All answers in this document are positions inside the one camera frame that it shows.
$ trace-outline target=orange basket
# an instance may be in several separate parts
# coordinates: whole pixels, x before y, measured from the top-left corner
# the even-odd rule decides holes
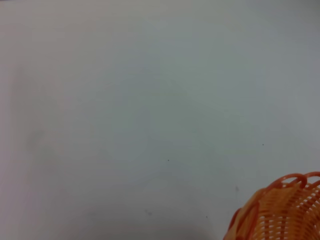
[[[223,240],[320,240],[320,180],[310,177],[320,172],[289,174],[258,190],[234,213]]]

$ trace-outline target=white surface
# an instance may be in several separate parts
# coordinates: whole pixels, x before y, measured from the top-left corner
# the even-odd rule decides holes
[[[320,169],[319,13],[0,2],[2,238],[222,239],[257,189]]]

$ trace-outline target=woven plastic basket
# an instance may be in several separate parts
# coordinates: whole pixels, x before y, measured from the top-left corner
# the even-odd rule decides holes
[[[223,240],[320,240],[320,180],[310,177],[320,172],[289,174],[258,190],[234,213]]]

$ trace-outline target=basket weave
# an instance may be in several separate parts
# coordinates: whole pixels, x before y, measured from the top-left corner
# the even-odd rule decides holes
[[[320,180],[308,182],[316,176],[289,174],[258,190],[234,213],[223,240],[320,240]]]

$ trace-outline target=gray background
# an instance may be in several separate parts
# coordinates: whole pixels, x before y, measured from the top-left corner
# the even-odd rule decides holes
[[[319,170],[315,0],[0,2],[4,240],[219,240]]]

